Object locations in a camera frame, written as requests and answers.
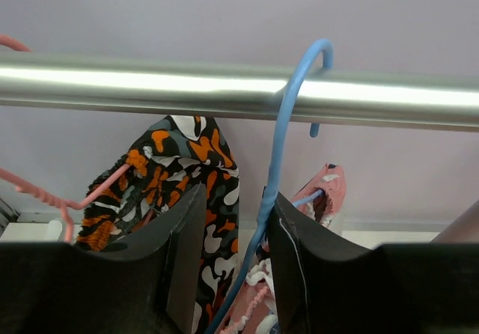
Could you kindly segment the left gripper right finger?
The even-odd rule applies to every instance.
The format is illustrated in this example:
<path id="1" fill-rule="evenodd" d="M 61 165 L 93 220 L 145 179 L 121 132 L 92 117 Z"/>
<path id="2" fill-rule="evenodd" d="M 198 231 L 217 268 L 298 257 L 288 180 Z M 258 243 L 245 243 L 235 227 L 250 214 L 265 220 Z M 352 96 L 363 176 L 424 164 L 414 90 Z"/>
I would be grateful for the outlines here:
<path id="1" fill-rule="evenodd" d="M 269 241 L 281 333 L 476 333 L 478 245 L 354 244 L 279 195 Z"/>

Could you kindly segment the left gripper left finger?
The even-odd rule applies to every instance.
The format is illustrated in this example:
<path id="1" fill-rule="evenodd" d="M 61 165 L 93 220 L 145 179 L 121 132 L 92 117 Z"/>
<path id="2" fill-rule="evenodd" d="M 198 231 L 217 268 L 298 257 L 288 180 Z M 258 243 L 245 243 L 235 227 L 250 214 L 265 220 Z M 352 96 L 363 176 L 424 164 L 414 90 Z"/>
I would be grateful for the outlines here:
<path id="1" fill-rule="evenodd" d="M 204 185 L 101 252 L 1 245 L 3 333 L 190 333 L 206 214 Z"/>

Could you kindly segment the pink shark print shorts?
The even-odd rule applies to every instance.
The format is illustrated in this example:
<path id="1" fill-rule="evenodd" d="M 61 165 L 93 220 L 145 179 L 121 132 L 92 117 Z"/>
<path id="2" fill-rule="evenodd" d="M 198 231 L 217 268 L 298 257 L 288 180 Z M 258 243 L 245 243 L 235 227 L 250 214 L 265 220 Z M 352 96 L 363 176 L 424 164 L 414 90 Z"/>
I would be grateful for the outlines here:
<path id="1" fill-rule="evenodd" d="M 338 233 L 335 217 L 343 206 L 347 182 L 341 166 L 326 163 L 291 199 L 293 206 Z M 269 243 L 263 238 L 244 284 L 217 333 L 278 333 L 279 322 Z"/>

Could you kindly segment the blue wire hanger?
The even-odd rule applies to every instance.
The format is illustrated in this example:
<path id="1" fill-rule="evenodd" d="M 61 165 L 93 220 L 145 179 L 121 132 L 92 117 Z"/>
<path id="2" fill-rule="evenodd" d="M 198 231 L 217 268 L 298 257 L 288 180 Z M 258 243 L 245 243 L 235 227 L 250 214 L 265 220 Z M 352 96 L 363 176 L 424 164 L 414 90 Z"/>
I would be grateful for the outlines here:
<path id="1" fill-rule="evenodd" d="M 244 260 L 237 274 L 237 278 L 229 290 L 228 295 L 225 297 L 224 302 L 210 322 L 210 325 L 205 330 L 206 334 L 212 334 L 219 328 L 220 324 L 225 318 L 225 315 L 228 313 L 230 307 L 234 303 L 234 300 L 236 299 L 237 294 L 239 293 L 240 288 L 245 281 L 251 260 L 264 237 L 269 215 L 272 212 L 275 200 L 278 196 L 278 188 L 281 179 L 281 163 L 288 124 L 290 123 L 290 119 L 293 114 L 293 108 L 295 106 L 299 90 L 310 69 L 312 68 L 313 63 L 319 55 L 323 57 L 322 68 L 324 70 L 332 68 L 334 63 L 334 53 L 332 42 L 330 40 L 319 39 L 311 44 L 311 46 L 302 56 L 301 61 L 286 84 L 285 89 L 282 91 L 281 105 L 279 107 L 278 116 L 275 123 L 268 178 L 257 215 L 257 228 L 247 246 Z"/>

